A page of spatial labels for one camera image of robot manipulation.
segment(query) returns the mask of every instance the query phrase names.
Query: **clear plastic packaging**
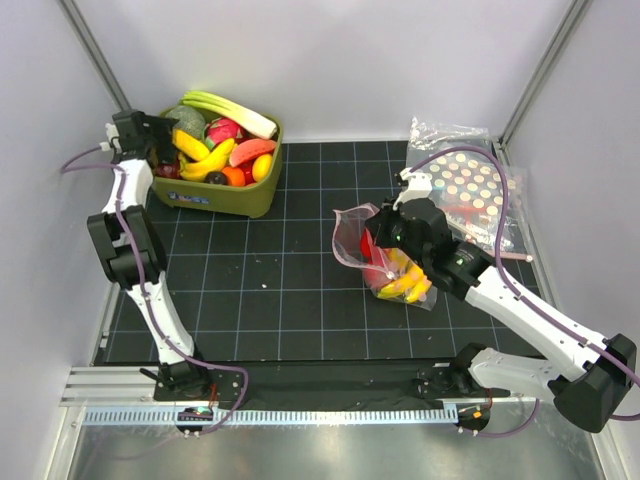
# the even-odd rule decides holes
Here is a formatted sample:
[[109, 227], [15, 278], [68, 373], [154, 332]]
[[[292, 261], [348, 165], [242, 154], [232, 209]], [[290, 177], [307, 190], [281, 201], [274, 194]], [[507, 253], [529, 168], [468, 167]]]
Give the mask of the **clear plastic packaging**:
[[373, 245], [364, 222], [378, 213], [377, 207], [366, 203], [335, 213], [332, 248], [340, 263], [361, 270], [365, 284], [378, 298], [433, 308], [437, 291], [420, 267], [397, 248]]
[[[492, 151], [489, 132], [482, 128], [419, 122], [413, 118], [407, 148], [407, 167], [441, 150], [476, 146]], [[498, 219], [503, 207], [503, 192], [496, 168], [475, 152], [450, 153], [425, 165], [433, 191], [429, 198], [447, 215], [456, 235], [475, 243], [485, 251], [495, 251]], [[504, 257], [526, 258], [529, 227], [521, 214], [525, 194], [524, 170], [506, 167], [509, 185], [509, 210], [500, 246]]]

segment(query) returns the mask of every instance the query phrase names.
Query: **green bin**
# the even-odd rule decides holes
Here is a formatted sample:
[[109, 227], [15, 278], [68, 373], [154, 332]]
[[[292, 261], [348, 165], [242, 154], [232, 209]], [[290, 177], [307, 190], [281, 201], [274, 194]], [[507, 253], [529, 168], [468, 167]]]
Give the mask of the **green bin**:
[[[160, 116], [166, 115], [171, 108], [163, 111]], [[204, 116], [207, 122], [220, 117], [209, 110], [201, 108], [196, 108], [196, 110]], [[258, 218], [266, 214], [271, 207], [282, 170], [282, 126], [277, 119], [265, 116], [276, 123], [278, 131], [272, 138], [277, 145], [273, 152], [271, 170], [261, 182], [248, 187], [231, 187], [155, 177], [153, 189], [160, 201], [171, 207], [233, 213], [251, 218]]]

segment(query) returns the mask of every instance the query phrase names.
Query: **dark round fruit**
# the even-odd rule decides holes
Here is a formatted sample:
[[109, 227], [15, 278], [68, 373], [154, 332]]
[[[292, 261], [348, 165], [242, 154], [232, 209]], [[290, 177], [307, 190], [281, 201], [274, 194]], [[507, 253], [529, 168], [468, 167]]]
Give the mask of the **dark round fruit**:
[[212, 183], [214, 185], [228, 185], [229, 179], [222, 172], [209, 172], [204, 177], [204, 183]]

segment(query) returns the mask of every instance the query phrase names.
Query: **black tiled surface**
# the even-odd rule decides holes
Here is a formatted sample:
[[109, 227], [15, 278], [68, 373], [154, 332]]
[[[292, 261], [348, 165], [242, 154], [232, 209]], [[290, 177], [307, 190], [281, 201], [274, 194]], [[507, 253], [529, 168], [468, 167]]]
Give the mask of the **black tiled surface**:
[[[391, 174], [403, 169], [406, 147], [401, 141], [287, 146], [271, 210], [256, 220], [173, 209], [151, 195], [148, 211], [170, 255], [171, 298], [206, 359], [446, 358], [469, 342], [537, 354], [498, 320], [451, 295], [439, 292], [431, 311], [376, 299], [360, 271], [333, 257], [333, 210], [379, 204], [397, 193]], [[505, 265], [539, 293], [531, 265]], [[142, 315], [124, 294], [111, 330], [106, 362], [157, 359]]]

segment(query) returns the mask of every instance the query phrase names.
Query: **cable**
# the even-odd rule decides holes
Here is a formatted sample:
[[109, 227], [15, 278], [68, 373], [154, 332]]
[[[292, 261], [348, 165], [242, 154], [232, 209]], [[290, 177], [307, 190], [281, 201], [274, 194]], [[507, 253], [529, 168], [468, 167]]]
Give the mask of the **cable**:
[[[496, 231], [495, 259], [496, 259], [496, 268], [498, 269], [498, 273], [500, 275], [500, 278], [502, 278], [504, 284], [509, 288], [509, 290], [511, 290], [513, 292], [513, 294], [516, 297], [518, 297], [522, 301], [522, 303], [524, 303], [527, 307], [529, 307], [531, 310], [536, 312], [540, 317], [545, 319], [547, 322], [549, 322], [551, 325], [556, 327], [561, 332], [563, 332], [566, 335], [570, 336], [574, 340], [580, 342], [582, 345], [585, 345], [585, 346], [589, 347], [591, 350], [596, 352], [601, 357], [604, 357], [606, 360], [608, 360], [609, 362], [614, 364], [616, 367], [618, 367], [625, 375], [627, 375], [629, 378], [631, 378], [633, 383], [635, 383], [637, 386], [640, 386], [640, 376], [638, 376], [633, 370], [631, 370], [629, 367], [627, 367], [624, 363], [622, 363], [620, 360], [615, 358], [609, 352], [601, 349], [597, 345], [592, 344], [585, 337], [582, 337], [581, 335], [577, 334], [576, 332], [574, 332], [570, 328], [564, 326], [558, 320], [553, 318], [553, 316], [551, 316], [550, 314], [548, 314], [547, 312], [542, 310], [540, 307], [538, 307], [531, 300], [529, 300], [526, 296], [522, 295], [520, 290], [518, 290], [518, 288], [515, 285], [513, 285], [512, 282], [509, 281], [509, 278], [507, 277], [507, 273], [506, 273], [506, 271], [504, 269], [504, 266], [502, 265], [502, 256], [501, 256], [501, 253], [500, 253], [500, 245], [501, 245], [501, 241], [502, 241], [502, 233], [504, 231], [505, 221], [506, 221], [506, 218], [507, 218], [507, 206], [509, 205], [509, 188], [508, 188], [508, 184], [507, 184], [507, 174], [505, 173], [504, 168], [502, 167], [502, 165], [500, 164], [498, 159], [495, 156], [493, 156], [493, 154], [491, 152], [485, 150], [484, 148], [474, 147], [474, 146], [446, 148], [444, 150], [439, 151], [438, 153], [435, 153], [435, 154], [431, 155], [430, 157], [426, 158], [425, 160], [422, 160], [416, 166], [414, 166], [410, 171], [411, 172], [415, 172], [416, 170], [419, 170], [420, 168], [424, 167], [426, 164], [428, 164], [429, 162], [432, 162], [436, 158], [442, 157], [443, 155], [446, 155], [447, 153], [453, 153], [453, 152], [474, 152], [474, 153], [478, 153], [478, 154], [486, 157], [493, 164], [493, 166], [496, 167], [496, 170], [498, 171], [498, 174], [500, 175], [500, 183], [502, 185], [502, 192], [503, 192], [503, 203], [502, 203], [502, 209], [500, 211], [500, 219], [498, 221], [498, 230]], [[614, 419], [614, 420], [621, 420], [621, 421], [625, 421], [625, 422], [630, 422], [630, 421], [640, 420], [640, 413], [637, 413], [635, 415], [615, 415], [614, 414], [614, 415], [611, 415], [611, 418]]]
[[138, 277], [140, 278], [140, 292], [142, 293], [142, 296], [144, 298], [144, 302], [145, 302], [145, 306], [147, 308], [147, 312], [149, 313], [149, 319], [151, 320], [151, 324], [153, 325], [154, 330], [158, 333], [158, 335], [160, 336], [160, 338], [169, 346], [169, 348], [171, 348], [171, 350], [173, 350], [175, 353], [177, 353], [180, 357], [182, 357], [184, 360], [186, 360], [187, 362], [193, 363], [194, 365], [198, 365], [200, 367], [204, 367], [207, 368], [209, 370], [223, 370], [223, 371], [228, 371], [228, 372], [238, 372], [241, 373], [244, 377], [244, 384], [242, 386], [242, 389], [240, 390], [240, 395], [238, 395], [238, 399], [235, 401], [235, 403], [233, 404], [233, 406], [229, 409], [229, 411], [227, 412], [227, 414], [222, 417], [220, 419], [220, 421], [218, 421], [216, 424], [211, 425], [210, 427], [207, 428], [203, 428], [201, 432], [199, 432], [200, 436], [202, 435], [206, 435], [208, 433], [213, 433], [216, 430], [218, 430], [220, 427], [222, 427], [224, 425], [224, 423], [231, 417], [231, 415], [234, 414], [234, 412], [238, 409], [238, 407], [242, 404], [242, 401], [244, 400], [244, 396], [247, 392], [247, 387], [249, 386], [249, 372], [247, 372], [246, 369], [242, 368], [242, 367], [233, 367], [233, 366], [227, 366], [227, 365], [217, 365], [214, 363], [208, 363], [208, 362], [203, 362], [201, 360], [198, 360], [197, 358], [193, 358], [190, 357], [189, 355], [185, 354], [184, 352], [182, 352], [170, 339], [167, 335], [164, 334], [164, 332], [162, 331], [162, 329], [160, 328], [160, 325], [158, 325], [158, 321], [155, 317], [155, 314], [153, 312], [153, 307], [151, 306], [151, 296], [149, 295], [149, 292], [146, 289], [145, 283], [146, 283], [146, 277], [145, 277], [145, 273], [144, 273], [144, 266], [142, 263], [142, 258], [140, 255], [140, 250], [138, 249], [138, 245], [136, 243], [136, 239], [134, 238], [131, 229], [129, 228], [129, 224], [127, 223], [127, 221], [124, 219], [124, 216], [122, 215], [122, 210], [121, 210], [121, 205], [122, 205], [122, 193], [124, 192], [124, 186], [125, 186], [125, 182], [127, 180], [127, 175], [125, 170], [120, 167], [119, 165], [113, 165], [110, 163], [98, 163], [98, 164], [94, 164], [94, 165], [81, 165], [81, 166], [77, 166], [77, 167], [71, 167], [70, 165], [73, 164], [75, 161], [79, 160], [80, 158], [84, 157], [85, 155], [88, 155], [90, 153], [96, 152], [100, 150], [100, 147], [95, 147], [95, 148], [91, 148], [89, 150], [86, 150], [82, 153], [79, 153], [78, 155], [70, 158], [69, 160], [67, 160], [64, 165], [62, 165], [62, 167], [60, 167], [60, 173], [61, 174], [65, 174], [68, 172], [74, 172], [74, 171], [80, 171], [80, 170], [91, 170], [91, 169], [97, 169], [97, 168], [108, 168], [111, 170], [115, 171], [119, 171], [122, 174], [122, 179], [118, 185], [118, 189], [116, 191], [116, 218], [118, 219], [118, 223], [120, 224], [120, 226], [122, 227], [122, 230], [124, 231], [125, 235], [129, 238], [129, 245], [131, 246], [131, 251], [133, 253], [133, 256], [135, 258], [135, 262], [136, 262], [136, 267], [138, 269]]

